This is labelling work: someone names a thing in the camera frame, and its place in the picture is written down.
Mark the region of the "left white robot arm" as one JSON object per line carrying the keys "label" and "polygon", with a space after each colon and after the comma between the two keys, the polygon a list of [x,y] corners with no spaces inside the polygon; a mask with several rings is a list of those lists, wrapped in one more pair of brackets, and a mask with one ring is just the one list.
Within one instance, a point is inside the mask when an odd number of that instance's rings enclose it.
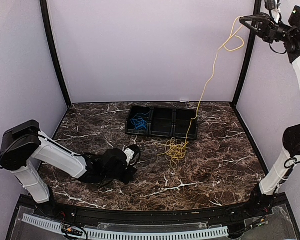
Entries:
{"label": "left white robot arm", "polygon": [[49,138],[36,120],[29,120],[4,132],[0,169],[10,171],[48,217],[57,218],[61,208],[53,201],[52,190],[31,159],[47,163],[85,184],[102,184],[106,180],[128,184],[134,179],[140,158],[141,149],[135,144],[123,150],[111,148],[102,155],[75,153]]}

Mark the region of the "black three-compartment bin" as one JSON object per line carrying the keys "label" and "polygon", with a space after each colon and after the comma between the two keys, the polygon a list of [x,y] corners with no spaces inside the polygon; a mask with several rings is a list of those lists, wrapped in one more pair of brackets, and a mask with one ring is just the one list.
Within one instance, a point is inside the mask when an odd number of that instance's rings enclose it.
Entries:
{"label": "black three-compartment bin", "polygon": [[193,109],[133,105],[125,121],[127,135],[196,140],[198,120]]}

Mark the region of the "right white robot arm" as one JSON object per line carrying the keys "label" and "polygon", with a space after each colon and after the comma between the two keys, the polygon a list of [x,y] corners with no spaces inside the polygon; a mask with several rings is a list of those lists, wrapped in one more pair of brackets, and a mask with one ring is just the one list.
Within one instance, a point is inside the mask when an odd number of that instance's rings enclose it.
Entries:
{"label": "right white robot arm", "polygon": [[284,163],[290,154],[283,147],[284,131],[300,124],[300,56],[290,63],[287,54],[272,52],[255,37],[237,109],[269,170],[258,188],[272,195],[288,172]]}

